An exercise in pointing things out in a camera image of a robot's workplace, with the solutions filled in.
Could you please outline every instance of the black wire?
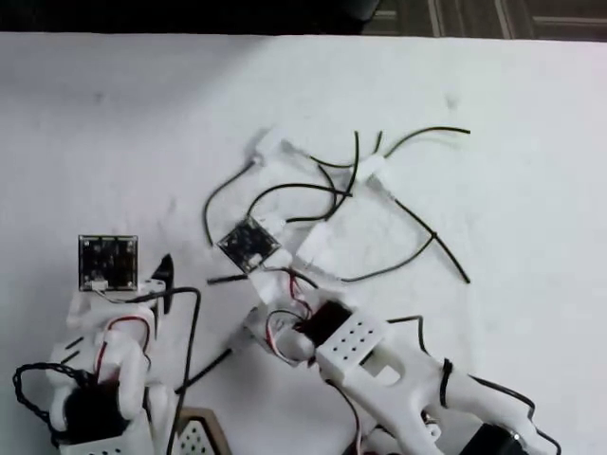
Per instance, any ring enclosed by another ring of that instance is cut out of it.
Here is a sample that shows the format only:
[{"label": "black wire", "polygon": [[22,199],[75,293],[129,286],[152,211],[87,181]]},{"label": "black wire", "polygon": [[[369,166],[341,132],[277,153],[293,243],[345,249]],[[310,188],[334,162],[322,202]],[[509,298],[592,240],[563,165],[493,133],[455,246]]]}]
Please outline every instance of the black wire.
[{"label": "black wire", "polygon": [[290,315],[290,316],[294,316],[294,317],[295,317],[295,318],[297,318],[299,321],[303,321],[303,320],[304,320],[304,317],[302,317],[301,315],[298,315],[297,313],[295,313],[295,312],[293,312],[293,311],[289,311],[289,310],[273,310],[273,311],[270,311],[270,312],[268,313],[267,318],[266,318],[266,323],[267,323],[267,321],[268,321],[268,320],[269,320],[269,319],[270,319],[272,316],[274,316],[274,315],[276,315],[276,314],[281,314],[281,313],[282,313],[282,314],[284,314],[284,315]]},{"label": "black wire", "polygon": [[[163,297],[173,296],[175,294],[192,293],[196,295],[196,302],[193,309],[192,316],[192,328],[190,329],[190,338],[188,339],[188,350],[186,353],[186,366],[183,373],[183,382],[185,383],[190,377],[190,364],[192,363],[192,350],[193,350],[193,339],[196,333],[196,323],[198,322],[198,315],[200,313],[200,301],[202,297],[200,291],[195,287],[174,287],[162,292],[153,292],[146,294],[145,296],[135,297],[134,299],[127,300],[129,303],[141,303],[143,301],[160,299]],[[173,441],[177,433],[177,423],[179,422],[179,414],[183,409],[183,401],[185,399],[185,390],[179,394],[177,398],[177,407],[175,409],[175,417],[173,418],[173,424],[171,425],[171,433],[169,436],[169,444],[167,445],[167,455],[171,455],[173,452]]]},{"label": "black wire", "polygon": [[379,152],[379,146],[381,145],[382,137],[383,137],[383,131],[380,131],[379,133],[377,133],[376,147],[375,147],[375,149],[373,149],[373,152],[371,153],[371,155],[375,155],[377,152]]},{"label": "black wire", "polygon": [[210,372],[212,372],[220,363],[222,363],[226,358],[228,358],[232,354],[233,354],[233,350],[230,349],[230,348],[228,348],[226,351],[224,351],[223,353],[221,353],[213,362],[211,362],[209,365],[207,365],[205,368],[203,368],[201,372],[195,374],[190,379],[188,379],[183,384],[181,384],[175,390],[175,393],[176,394],[185,393],[185,391],[189,387],[191,387],[196,382],[198,382],[200,379],[202,379],[204,376],[206,376],[207,374],[209,374]]},{"label": "black wire", "polygon": [[509,395],[512,398],[516,398],[517,400],[525,403],[529,406],[529,413],[527,414],[527,417],[529,418],[529,420],[533,419],[533,416],[535,414],[535,403],[531,400],[531,398],[524,396],[522,393],[509,389],[508,387],[496,384],[491,381],[487,381],[486,379],[482,379],[480,377],[472,375],[470,375],[470,377],[482,386],[489,387],[490,389],[494,389],[495,391],[500,391],[501,393]]},{"label": "black wire", "polygon": [[538,432],[538,434],[540,435],[540,437],[542,439],[545,439],[545,441],[548,441],[550,444],[552,444],[557,449],[556,455],[561,455],[561,453],[562,453],[561,445],[559,444],[559,442],[556,439],[554,439],[552,436],[548,436],[546,433],[541,431],[539,428],[535,428],[535,430]]},{"label": "black wire", "polygon": [[207,236],[207,242],[209,242],[209,246],[212,246],[212,244],[213,244],[212,237],[211,237],[211,231],[209,230],[209,204],[211,203],[211,200],[221,190],[223,190],[229,184],[233,183],[236,179],[238,179],[243,174],[245,174],[254,165],[255,165],[254,161],[250,161],[249,163],[247,163],[247,165],[245,165],[245,167],[241,171],[239,171],[236,175],[230,177],[224,183],[222,183],[221,185],[219,185],[215,190],[212,191],[211,194],[209,194],[209,197],[207,197],[207,200],[205,201],[205,205],[204,205],[204,207],[202,209],[202,226],[205,229],[205,235]]},{"label": "black wire", "polygon": [[314,282],[311,278],[306,277],[302,272],[300,272],[299,270],[295,270],[291,267],[263,267],[262,270],[264,270],[265,272],[285,272],[289,275],[294,276],[295,278],[299,278],[303,282],[307,282],[314,289],[319,288],[318,284]]},{"label": "black wire", "polygon": [[443,251],[445,251],[445,253],[447,254],[447,256],[449,256],[449,259],[451,260],[453,265],[455,265],[455,268],[457,268],[457,271],[462,276],[462,279],[467,284],[470,284],[470,278],[469,278],[468,274],[466,273],[466,270],[464,270],[464,267],[459,263],[457,258],[455,258],[455,255],[453,253],[451,253],[451,250],[449,249],[447,244],[445,244],[445,242],[443,242],[443,239],[440,238],[438,233],[435,232],[430,226],[428,226],[428,224],[424,220],[422,220],[414,211],[412,211],[407,206],[405,206],[402,202],[400,202],[400,200],[398,200],[397,198],[394,198],[394,201],[401,209],[403,209],[404,211],[409,213],[409,215],[413,219],[415,219],[415,221],[417,223],[419,223],[420,226],[422,226],[424,229],[426,229],[433,236],[434,239],[436,239],[436,242],[438,242],[438,244],[441,246],[441,248],[443,248]]},{"label": "black wire", "polygon": [[392,155],[398,147],[400,147],[402,144],[404,144],[406,141],[408,141],[412,137],[416,137],[418,135],[421,135],[423,133],[428,133],[430,131],[454,131],[455,133],[463,133],[465,135],[470,134],[470,130],[465,130],[463,128],[455,128],[452,126],[431,126],[430,128],[423,128],[421,130],[413,131],[412,133],[409,133],[408,135],[403,137],[401,140],[399,140],[395,145],[392,146],[392,148],[388,151],[388,153],[384,156],[384,158],[389,158],[390,155]]},{"label": "black wire", "polygon": [[227,277],[209,278],[207,280],[207,284],[209,286],[213,286],[214,284],[222,284],[224,282],[240,282],[242,280],[247,280],[247,279],[248,279],[248,275],[243,273],[240,275],[228,275]]},{"label": "black wire", "polygon": [[58,431],[50,423],[50,414],[46,410],[41,410],[38,406],[34,405],[31,401],[23,393],[23,381],[21,376],[25,372],[29,371],[48,371],[51,370],[53,372],[64,374],[68,377],[71,377],[76,381],[76,384],[80,388],[85,388],[95,383],[95,375],[91,374],[85,370],[76,370],[68,365],[64,365],[61,363],[48,363],[48,362],[38,362],[38,363],[30,363],[27,365],[22,365],[17,368],[14,375],[12,376],[12,384],[15,388],[15,395],[17,397],[17,401],[28,408],[33,414],[42,420],[48,430],[50,431],[50,441],[51,443],[57,447],[59,445],[58,440],[63,439],[66,435],[66,431]]},{"label": "black wire", "polygon": [[358,437],[359,437],[359,432],[360,432],[360,418],[359,418],[359,413],[357,412],[357,409],[354,407],[354,404],[352,403],[352,400],[350,400],[350,398],[348,397],[348,395],[345,394],[345,392],[340,389],[337,384],[335,384],[332,380],[327,379],[324,381],[328,386],[332,387],[333,389],[335,389],[336,391],[338,391],[341,395],[341,397],[345,400],[345,402],[348,404],[348,407],[350,408],[350,410],[352,410],[352,413],[354,414],[354,419],[356,421],[356,432],[354,434],[354,438],[355,438],[355,442],[354,444],[356,444],[358,442]]},{"label": "black wire", "polygon": [[453,364],[446,358],[443,362],[443,378],[440,380],[440,389],[438,393],[440,406],[445,409],[447,408],[447,384],[449,383],[451,373],[453,373]]},{"label": "black wire", "polygon": [[[422,316],[418,315],[418,316],[409,316],[406,318],[388,319],[387,322],[390,324],[397,324],[399,322],[408,322],[411,320],[417,320],[417,324],[418,324],[417,336],[419,338],[419,348],[424,353],[430,355],[428,353],[428,351],[426,350],[426,345],[424,342],[424,318]],[[452,371],[453,371],[453,364],[448,359],[445,359],[445,361],[443,363],[443,377],[441,379],[441,385],[440,385],[440,390],[439,390],[440,403],[441,403],[441,406],[443,406],[444,408],[447,407],[447,385],[449,383],[449,377],[451,376]],[[533,423],[533,416],[535,415],[536,406],[535,406],[535,403],[530,398],[523,395],[522,393],[509,389],[508,387],[502,386],[500,384],[496,384],[491,381],[487,381],[486,379],[482,379],[480,377],[476,377],[476,376],[472,376],[472,375],[470,375],[470,377],[472,379],[474,379],[476,382],[478,382],[479,384],[481,384],[482,386],[489,387],[490,389],[494,389],[495,391],[499,391],[508,396],[511,396],[512,398],[515,398],[516,400],[521,401],[522,403],[525,403],[527,406],[529,406],[529,412],[527,413],[527,417],[528,417],[529,421],[531,423]],[[538,435],[541,438],[543,438],[545,441],[552,444],[557,449],[556,455],[561,455],[561,445],[559,444],[558,441],[556,441],[554,438],[547,435],[546,433],[544,433],[537,427],[536,427],[536,431],[538,432]]]},{"label": "black wire", "polygon": [[421,349],[427,355],[430,355],[426,349],[426,343],[424,342],[424,317],[421,315],[408,316],[406,318],[388,319],[389,324],[399,324],[401,322],[411,322],[412,320],[417,321],[417,340],[419,341],[419,349]]},{"label": "black wire", "polygon": [[327,192],[332,192],[334,194],[340,194],[342,195],[344,198],[345,197],[351,197],[352,194],[350,194],[349,191],[340,191],[340,190],[336,190],[334,188],[328,188],[328,187],[323,187],[321,185],[313,185],[311,183],[284,183],[282,185],[276,185],[275,187],[270,187],[267,190],[263,191],[261,194],[259,194],[251,203],[251,205],[248,207],[247,210],[247,216],[250,216],[251,213],[253,212],[253,209],[255,208],[255,205],[267,194],[273,192],[273,191],[277,191],[277,190],[282,190],[284,188],[308,188],[310,190],[318,190],[318,191],[327,191]]},{"label": "black wire", "polygon": [[[351,193],[354,188],[354,182],[357,179],[357,172],[359,171],[359,159],[360,159],[360,145],[359,145],[359,132],[354,132],[354,169],[352,170],[352,176],[350,177],[350,182],[348,183],[348,187],[346,192]],[[340,209],[341,205],[345,201],[345,196],[340,199],[338,204],[331,210],[331,212],[326,216],[326,220],[331,219],[333,215],[337,213]]]},{"label": "black wire", "polygon": [[[373,152],[371,153],[371,155],[375,155],[377,152],[379,152],[379,145],[381,144],[382,137],[383,137],[383,131],[380,131],[379,133],[377,133],[376,147],[375,147],[375,149],[373,149]],[[322,161],[321,159],[318,159],[317,157],[312,156],[312,155],[308,155],[307,157],[310,158],[315,163],[326,166],[327,168],[350,169],[350,168],[354,167],[354,163],[336,164],[336,163],[330,163],[328,161]]]},{"label": "black wire", "polygon": [[[319,168],[319,171],[321,171],[322,175],[324,176],[324,179],[326,180],[326,183],[329,185],[329,188],[331,188],[332,190],[336,190],[335,183],[333,182],[333,179],[331,178],[331,175],[329,175],[329,173],[320,164],[317,167]],[[332,199],[332,202],[331,202],[331,207],[329,208],[328,211],[326,211],[322,215],[293,217],[293,218],[288,218],[287,220],[285,220],[285,222],[286,223],[297,223],[297,222],[301,222],[301,221],[320,221],[320,220],[324,220],[327,216],[329,216],[331,214],[331,212],[333,211],[333,209],[335,209],[335,206],[337,205],[338,196],[337,196],[337,194],[335,192],[333,192],[332,198],[333,199]]]},{"label": "black wire", "polygon": [[401,261],[398,264],[394,264],[394,265],[391,265],[391,266],[386,267],[386,268],[381,268],[380,270],[377,270],[377,271],[371,272],[371,273],[367,273],[366,275],[360,275],[359,277],[340,278],[340,281],[341,282],[362,282],[363,280],[368,280],[369,278],[374,278],[374,277],[379,276],[379,275],[384,275],[386,273],[394,272],[395,270],[398,270],[399,268],[404,267],[405,265],[412,263],[421,253],[424,252],[424,250],[428,246],[430,246],[430,244],[432,243],[432,240],[434,240],[434,236],[431,236],[424,243],[424,245],[422,245],[413,255],[409,256],[407,259],[405,259],[404,261]]},{"label": "black wire", "polygon": [[[312,281],[311,278],[306,277],[302,272],[295,270],[294,268],[291,268],[291,267],[264,267],[264,266],[262,266],[261,269],[265,272],[286,272],[289,275],[293,275],[294,277],[299,278],[299,279],[303,280],[304,282],[307,282],[314,289],[319,288],[319,286],[314,281]],[[240,282],[241,280],[246,280],[247,278],[248,278],[248,275],[246,275],[244,273],[241,275],[229,275],[227,277],[209,278],[207,280],[207,284],[209,286],[213,286],[214,284],[221,284],[224,282]]]}]

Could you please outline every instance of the dark floor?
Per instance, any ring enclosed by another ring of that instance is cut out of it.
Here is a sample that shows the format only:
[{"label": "dark floor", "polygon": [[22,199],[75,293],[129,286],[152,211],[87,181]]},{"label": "dark floor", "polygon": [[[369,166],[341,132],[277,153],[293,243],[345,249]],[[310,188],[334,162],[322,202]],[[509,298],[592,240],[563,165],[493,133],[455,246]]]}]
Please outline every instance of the dark floor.
[{"label": "dark floor", "polygon": [[0,30],[607,41],[607,0],[0,0]]},{"label": "dark floor", "polygon": [[607,41],[607,0],[383,0],[363,33]]}]

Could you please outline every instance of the white tablecloth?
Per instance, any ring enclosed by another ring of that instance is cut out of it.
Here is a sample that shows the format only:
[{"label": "white tablecloth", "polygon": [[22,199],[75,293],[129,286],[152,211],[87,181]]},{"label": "white tablecloth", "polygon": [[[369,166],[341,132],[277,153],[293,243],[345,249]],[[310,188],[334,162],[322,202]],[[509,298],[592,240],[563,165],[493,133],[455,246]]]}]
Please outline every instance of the white tablecloth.
[{"label": "white tablecloth", "polygon": [[[368,153],[379,130],[387,145],[449,124],[472,135],[412,141],[391,171],[399,197],[441,233],[472,284],[432,248],[349,289],[382,317],[424,314],[433,353],[531,396],[538,426],[564,453],[603,453],[606,81],[599,44],[0,35],[0,446],[52,451],[10,377],[46,360],[64,332],[78,234],[137,234],[145,270],[170,251],[177,282],[203,286],[217,265],[202,203],[242,166],[260,129],[287,124],[307,150],[347,160],[355,129]],[[321,181],[285,162],[239,181],[212,207],[215,237],[258,190],[293,178]],[[283,191],[260,209],[312,213],[326,200]],[[399,259],[421,238],[365,191],[334,224],[343,275]],[[255,302],[243,282],[203,294],[195,371]],[[174,362],[160,367],[175,383],[191,314],[178,302],[165,331]],[[46,406],[45,380],[28,383]],[[227,361],[187,404],[215,409],[235,454],[333,455],[353,432],[348,408],[313,372],[258,348]]]}]

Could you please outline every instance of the circuit board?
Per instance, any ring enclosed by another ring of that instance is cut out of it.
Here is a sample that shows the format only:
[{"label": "circuit board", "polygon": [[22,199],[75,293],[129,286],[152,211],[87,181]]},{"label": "circuit board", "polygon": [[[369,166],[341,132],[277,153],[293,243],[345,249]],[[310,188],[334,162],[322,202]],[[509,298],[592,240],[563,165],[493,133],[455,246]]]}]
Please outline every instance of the circuit board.
[{"label": "circuit board", "polygon": [[107,282],[107,291],[137,290],[137,236],[81,235],[78,268],[81,291],[92,291],[94,282]]},{"label": "circuit board", "polygon": [[274,237],[250,217],[238,223],[217,245],[247,274],[281,247]]}]

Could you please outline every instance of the cable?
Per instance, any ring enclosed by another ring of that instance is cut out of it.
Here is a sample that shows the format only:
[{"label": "cable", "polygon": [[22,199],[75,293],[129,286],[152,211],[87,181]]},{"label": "cable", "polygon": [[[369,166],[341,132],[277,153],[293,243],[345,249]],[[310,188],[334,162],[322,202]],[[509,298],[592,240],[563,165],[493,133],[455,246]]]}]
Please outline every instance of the cable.
[{"label": "cable", "polygon": [[144,317],[132,315],[132,316],[123,316],[121,318],[116,318],[109,323],[106,330],[112,330],[112,327],[114,327],[114,324],[116,324],[118,322],[126,322],[129,320],[138,320],[140,322],[143,322],[143,325],[145,325],[145,329],[146,329],[145,341],[143,343],[143,348],[141,348],[141,350],[145,353],[148,349],[148,343],[150,342],[150,334],[152,334],[152,328],[150,327],[149,322]]},{"label": "cable", "polygon": [[[400,322],[409,322],[411,320],[416,320],[417,324],[418,324],[417,336],[419,339],[419,348],[427,355],[430,355],[428,353],[428,351],[426,350],[426,344],[424,342],[424,318],[422,316],[416,315],[416,316],[409,316],[406,318],[388,319],[387,322],[390,324],[398,324]],[[441,403],[441,406],[443,406],[444,408],[447,407],[447,385],[449,383],[449,377],[451,376],[452,371],[453,371],[453,364],[446,358],[443,363],[443,377],[441,379],[441,385],[440,385],[440,390],[439,390],[440,403]],[[508,387],[502,386],[500,384],[496,384],[494,382],[487,381],[486,379],[482,379],[480,377],[476,377],[471,374],[469,376],[472,379],[474,379],[476,382],[481,384],[482,386],[489,387],[490,389],[494,389],[495,391],[499,391],[508,396],[511,396],[512,398],[515,398],[516,400],[521,401],[522,403],[525,403],[527,406],[529,406],[529,412],[527,413],[527,417],[528,417],[529,421],[531,423],[533,423],[533,417],[535,415],[536,405],[530,398],[523,395],[522,393],[509,389]],[[561,445],[554,438],[547,435],[546,433],[544,433],[537,427],[536,427],[536,431],[538,432],[538,435],[541,438],[545,439],[545,441],[549,442],[557,449],[556,455],[561,455]]]},{"label": "cable", "polygon": [[[379,152],[379,145],[381,144],[381,138],[383,137],[383,131],[380,131],[379,133],[377,133],[377,139],[376,139],[376,146],[373,149],[373,152],[371,153],[371,155],[375,155],[377,152]],[[350,164],[336,164],[336,163],[330,163],[328,161],[322,161],[321,159],[318,159],[317,157],[313,156],[313,155],[306,155],[308,158],[310,158],[312,161],[314,161],[317,164],[326,166],[327,168],[335,168],[335,169],[350,169],[354,167],[354,162],[350,163]]]},{"label": "cable", "polygon": [[380,270],[377,270],[375,272],[371,272],[371,273],[367,273],[366,275],[360,275],[359,277],[353,277],[353,278],[340,278],[341,282],[361,282],[363,280],[368,280],[369,278],[374,278],[376,276],[379,275],[384,275],[386,273],[389,272],[394,272],[395,270],[398,270],[401,267],[404,267],[407,264],[412,263],[421,253],[424,252],[424,250],[430,246],[430,244],[432,243],[432,240],[434,240],[434,236],[431,236],[426,243],[424,243],[424,245],[422,245],[413,255],[409,256],[407,259],[405,259],[404,261],[401,261],[398,264],[394,264],[391,265],[389,267],[386,268],[381,268]]},{"label": "cable", "polygon": [[253,202],[251,203],[251,205],[248,207],[247,216],[251,216],[251,213],[253,212],[253,209],[255,208],[255,206],[257,205],[257,203],[261,199],[263,199],[267,194],[269,194],[269,193],[271,193],[273,191],[282,190],[284,188],[308,188],[310,190],[327,191],[327,192],[332,192],[333,194],[340,194],[344,198],[345,197],[352,197],[352,194],[349,191],[335,190],[334,188],[323,187],[321,185],[313,185],[311,183],[284,183],[282,185],[276,185],[274,187],[268,188],[265,191],[262,191],[262,193],[259,194],[253,200]]},{"label": "cable", "polygon": [[207,374],[212,372],[215,369],[215,367],[217,367],[221,362],[223,362],[226,358],[228,358],[232,354],[233,354],[232,349],[227,349],[226,351],[221,353],[213,362],[211,362],[209,365],[207,365],[205,368],[203,368],[200,373],[197,373],[194,376],[192,376],[190,379],[188,379],[187,381],[184,381],[184,383],[181,384],[175,390],[175,393],[177,395],[184,393],[189,387],[191,387],[196,382],[198,382],[200,379],[202,379],[204,376],[206,376]]},{"label": "cable", "polygon": [[383,137],[383,131],[380,131],[379,133],[377,133],[376,147],[375,147],[375,149],[373,149],[373,152],[371,153],[371,155],[375,155],[377,152],[379,152],[379,146],[381,145],[382,137]]},{"label": "cable", "polygon": [[88,387],[95,383],[94,375],[86,372],[85,370],[76,370],[67,365],[62,365],[61,363],[47,363],[47,362],[38,362],[38,363],[30,363],[27,365],[22,365],[17,368],[14,375],[12,376],[12,384],[15,388],[15,395],[17,397],[17,401],[28,408],[33,414],[42,420],[48,430],[50,431],[50,441],[55,446],[58,447],[58,440],[63,439],[66,436],[65,431],[57,431],[50,423],[50,413],[47,410],[41,410],[38,406],[34,405],[31,401],[23,393],[23,380],[22,375],[25,372],[29,371],[53,371],[59,374],[64,374],[68,377],[71,377],[76,381],[76,384],[80,388]]},{"label": "cable", "polygon": [[[147,294],[145,296],[135,297],[134,299],[127,300],[129,303],[141,303],[143,301],[149,301],[154,299],[159,299],[163,297],[173,296],[175,294],[195,294],[196,302],[193,309],[192,316],[192,328],[190,329],[190,338],[188,339],[188,350],[186,353],[186,366],[183,373],[183,382],[185,383],[190,377],[190,364],[192,362],[192,350],[193,350],[193,339],[196,333],[196,323],[198,322],[198,315],[200,313],[200,301],[201,295],[200,291],[195,287],[174,287],[173,289],[169,289],[162,292],[153,292]],[[179,395],[177,398],[177,407],[175,409],[175,417],[173,418],[173,424],[171,425],[171,433],[169,436],[169,444],[167,445],[167,455],[171,455],[173,449],[173,441],[175,440],[175,435],[177,432],[177,423],[179,421],[179,414],[183,409],[183,401],[185,399],[185,390]]]},{"label": "cable", "polygon": [[453,253],[451,253],[451,250],[449,249],[447,244],[445,244],[445,242],[443,242],[443,239],[440,238],[438,233],[436,231],[434,231],[430,226],[428,226],[428,224],[424,220],[422,220],[414,211],[412,211],[407,206],[405,206],[402,202],[400,202],[400,200],[398,200],[396,197],[394,198],[394,201],[401,209],[403,209],[404,211],[409,213],[409,215],[417,223],[419,223],[420,226],[422,226],[424,229],[426,229],[428,231],[428,233],[430,233],[433,236],[434,239],[436,239],[436,242],[438,242],[438,244],[441,246],[441,248],[443,248],[443,251],[445,251],[447,256],[449,256],[449,259],[451,259],[451,262],[453,263],[453,265],[455,265],[455,268],[457,268],[457,271],[462,276],[462,279],[466,282],[466,284],[470,284],[470,278],[469,278],[468,274],[466,273],[466,270],[464,270],[464,267],[459,263],[457,258],[455,258],[455,255]]},{"label": "cable", "polygon": [[[299,278],[300,280],[307,282],[314,289],[319,288],[319,286],[311,278],[306,277],[302,272],[295,270],[294,268],[291,268],[291,267],[265,267],[263,264],[261,264],[259,267],[265,272],[285,272],[285,273],[288,273],[289,275],[294,275],[296,278]],[[248,275],[243,273],[240,275],[228,275],[226,277],[209,278],[209,279],[207,279],[207,284],[209,286],[213,286],[215,284],[222,284],[224,282],[240,282],[242,280],[247,280],[247,279],[248,279]]]},{"label": "cable", "polygon": [[388,319],[386,322],[389,324],[399,324],[401,322],[411,322],[412,320],[417,321],[417,340],[419,341],[419,349],[421,349],[427,355],[430,355],[426,349],[426,343],[424,342],[424,317],[421,315],[408,316],[406,318]]},{"label": "cable", "polygon": [[283,353],[280,352],[280,350],[278,349],[278,346],[276,345],[276,340],[274,339],[274,334],[272,334],[272,329],[271,329],[271,319],[274,315],[278,315],[278,314],[287,314],[290,316],[293,316],[295,318],[297,318],[300,322],[304,320],[304,318],[302,318],[300,315],[298,315],[297,313],[293,313],[292,311],[288,311],[288,310],[274,310],[271,311],[268,315],[267,315],[267,319],[266,319],[266,341],[267,341],[267,346],[269,346],[269,349],[271,349],[271,351],[277,356],[279,357],[281,360],[283,360],[284,362],[288,363],[288,364],[292,364],[294,362],[294,360],[285,357],[285,355],[283,355]]},{"label": "cable", "polygon": [[356,420],[356,434],[355,434],[355,450],[356,450],[356,455],[362,455],[362,449],[361,449],[361,444],[362,444],[362,426],[360,425],[360,418],[359,418],[359,413],[357,412],[357,409],[354,407],[354,404],[352,404],[352,401],[350,400],[350,398],[348,397],[348,395],[345,394],[345,392],[340,389],[333,381],[331,381],[330,379],[327,379],[326,384],[331,386],[333,389],[335,389],[336,391],[338,391],[341,395],[341,397],[345,400],[345,402],[348,404],[348,406],[350,407],[350,409],[352,410],[352,413],[354,414],[354,418]]},{"label": "cable", "polygon": [[209,205],[211,204],[211,200],[224,188],[226,188],[229,184],[233,183],[234,181],[236,181],[238,178],[240,178],[242,175],[244,175],[250,168],[252,168],[255,165],[254,161],[250,161],[249,163],[247,163],[245,165],[245,167],[239,171],[236,175],[230,177],[228,180],[226,180],[224,183],[222,183],[221,185],[219,185],[215,190],[213,190],[211,192],[211,194],[209,194],[209,197],[207,197],[207,200],[205,201],[205,205],[202,208],[202,226],[205,229],[205,235],[207,236],[207,242],[209,243],[209,246],[212,246],[213,241],[212,241],[212,237],[211,237],[211,231],[209,230]]},{"label": "cable", "polygon": [[[319,171],[321,171],[322,175],[324,176],[324,179],[326,180],[327,184],[329,185],[329,188],[331,188],[332,190],[335,191],[336,190],[335,183],[333,182],[331,175],[329,175],[329,173],[320,164],[317,167],[318,167]],[[322,215],[293,217],[293,218],[286,219],[285,222],[286,223],[297,223],[297,222],[301,222],[301,221],[320,221],[320,220],[326,219],[326,217],[331,214],[331,212],[335,209],[335,206],[338,203],[337,194],[335,192],[333,192],[332,196],[333,196],[333,200],[331,202],[331,207],[329,208],[329,210],[327,212],[323,213]]]},{"label": "cable", "polygon": [[[354,132],[354,169],[352,170],[352,176],[350,177],[350,182],[348,183],[348,187],[346,188],[346,192],[352,192],[354,188],[354,182],[357,179],[357,173],[359,171],[359,159],[360,159],[360,145],[359,145],[359,132]],[[331,210],[331,212],[326,216],[326,220],[330,220],[335,213],[340,209],[341,205],[345,201],[345,196],[340,199],[338,204]]]},{"label": "cable", "polygon": [[463,133],[465,135],[470,134],[470,130],[465,130],[463,128],[455,128],[452,126],[431,126],[430,128],[423,128],[421,130],[413,131],[412,133],[409,133],[408,135],[403,137],[401,140],[399,140],[395,145],[392,146],[392,148],[388,151],[388,153],[386,155],[384,155],[384,158],[389,158],[390,155],[392,155],[398,147],[400,147],[402,144],[404,144],[409,139],[419,136],[423,133],[428,133],[430,131],[453,131],[455,133]]},{"label": "cable", "polygon": [[214,284],[222,284],[224,282],[240,282],[242,280],[247,280],[248,275],[242,273],[240,275],[228,275],[227,277],[215,277],[207,279],[207,284],[209,286],[213,286]]},{"label": "cable", "polygon": [[309,318],[310,316],[312,316],[312,313],[314,313],[312,311],[312,308],[310,307],[309,303],[303,299],[299,299],[296,295],[295,295],[295,284],[297,283],[297,279],[295,278],[295,275],[289,275],[289,279],[288,279],[288,292],[291,296],[291,298],[296,301],[297,303],[299,303],[303,308],[305,308],[307,317]]},{"label": "cable", "polygon": [[104,298],[105,300],[109,301],[110,303],[125,303],[125,301],[121,299],[110,299],[109,297],[107,297],[107,294],[105,294],[103,291],[100,291],[99,289],[93,289],[93,292],[98,296]]},{"label": "cable", "polygon": [[299,278],[300,280],[302,280],[304,282],[307,282],[314,289],[318,289],[319,288],[319,286],[317,285],[316,282],[314,282],[311,278],[306,277],[302,272],[300,272],[299,270],[295,270],[294,268],[291,268],[291,267],[265,267],[263,265],[261,265],[261,268],[265,272],[285,272],[285,273],[288,273],[289,275],[294,276],[295,278]]}]

